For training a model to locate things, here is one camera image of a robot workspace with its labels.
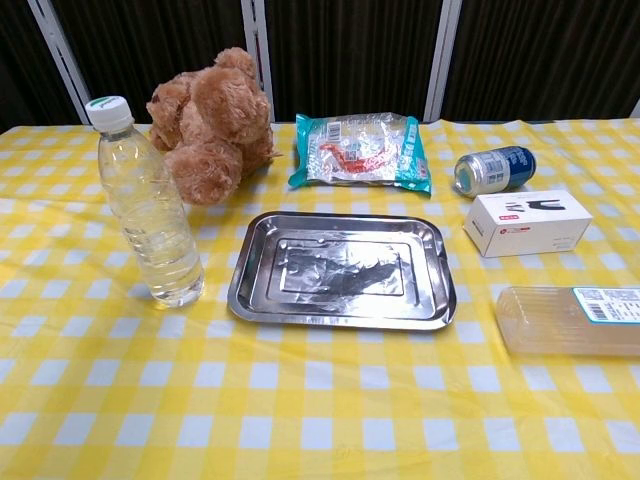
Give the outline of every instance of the clear plastic container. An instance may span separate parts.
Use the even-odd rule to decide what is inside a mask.
[[[640,355],[640,289],[510,287],[496,315],[514,353]]]
[[[151,294],[168,307],[197,300],[203,288],[202,263],[162,156],[133,127],[122,97],[96,99],[86,109],[100,132],[102,186]]]

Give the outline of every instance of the product box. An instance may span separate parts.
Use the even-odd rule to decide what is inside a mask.
[[[564,190],[478,195],[464,229],[484,257],[573,250],[591,215]]]

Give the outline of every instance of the table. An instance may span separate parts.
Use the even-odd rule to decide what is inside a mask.
[[[283,153],[226,205],[189,209],[204,296],[162,310],[100,187],[88,127],[0,136],[0,476],[22,478],[640,477],[640,360],[514,357],[508,285],[640,284],[640,120],[421,126],[431,199],[290,191]],[[571,253],[483,259],[452,191],[461,155],[531,148],[532,189],[594,221]],[[435,334],[248,323],[226,309],[249,221],[269,210],[412,215],[444,234],[458,293]]]

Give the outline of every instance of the blue can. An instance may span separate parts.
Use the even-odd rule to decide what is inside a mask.
[[[536,159],[524,147],[471,153],[458,160],[456,189],[467,197],[503,192],[524,185],[536,172]]]

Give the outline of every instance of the stainless steel tray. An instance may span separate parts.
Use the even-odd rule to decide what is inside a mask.
[[[429,222],[269,212],[249,225],[228,303],[256,322],[436,330],[456,294]]]

